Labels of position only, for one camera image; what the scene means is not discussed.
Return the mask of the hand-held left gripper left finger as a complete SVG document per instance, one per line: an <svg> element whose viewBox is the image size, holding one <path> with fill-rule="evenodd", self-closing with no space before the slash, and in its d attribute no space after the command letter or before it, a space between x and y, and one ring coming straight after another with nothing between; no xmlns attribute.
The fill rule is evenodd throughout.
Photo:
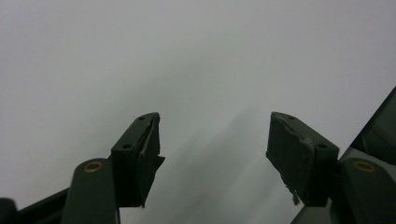
<svg viewBox="0 0 396 224"><path fill-rule="evenodd" d="M111 148L119 207L144 207L156 172L165 157L160 155L158 112L134 120Z"/></svg>

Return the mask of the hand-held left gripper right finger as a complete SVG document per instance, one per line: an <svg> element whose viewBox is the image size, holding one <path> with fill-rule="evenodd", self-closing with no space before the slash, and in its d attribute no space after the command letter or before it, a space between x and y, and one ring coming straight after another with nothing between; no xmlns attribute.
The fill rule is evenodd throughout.
<svg viewBox="0 0 396 224"><path fill-rule="evenodd" d="M322 207L339 148L296 117L272 112L266 157L280 173L293 202Z"/></svg>

